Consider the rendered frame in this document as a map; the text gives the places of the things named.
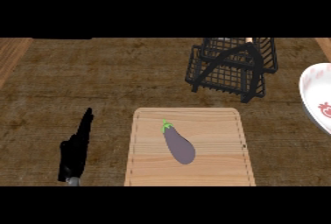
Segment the purple eggplant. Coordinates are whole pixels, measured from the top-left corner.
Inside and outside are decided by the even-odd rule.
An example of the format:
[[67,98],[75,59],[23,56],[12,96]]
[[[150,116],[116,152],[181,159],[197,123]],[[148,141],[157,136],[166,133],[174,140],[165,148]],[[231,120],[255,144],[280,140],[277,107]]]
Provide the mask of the purple eggplant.
[[171,154],[182,165],[188,165],[196,159],[196,149],[193,143],[181,135],[171,122],[163,121],[162,133]]

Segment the white bowl with red print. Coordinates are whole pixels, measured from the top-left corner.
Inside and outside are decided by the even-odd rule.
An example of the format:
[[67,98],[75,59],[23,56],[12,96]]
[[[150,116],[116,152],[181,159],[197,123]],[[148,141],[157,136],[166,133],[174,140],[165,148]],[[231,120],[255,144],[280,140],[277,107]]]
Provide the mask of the white bowl with red print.
[[304,71],[299,90],[308,117],[331,136],[331,63],[314,64]]

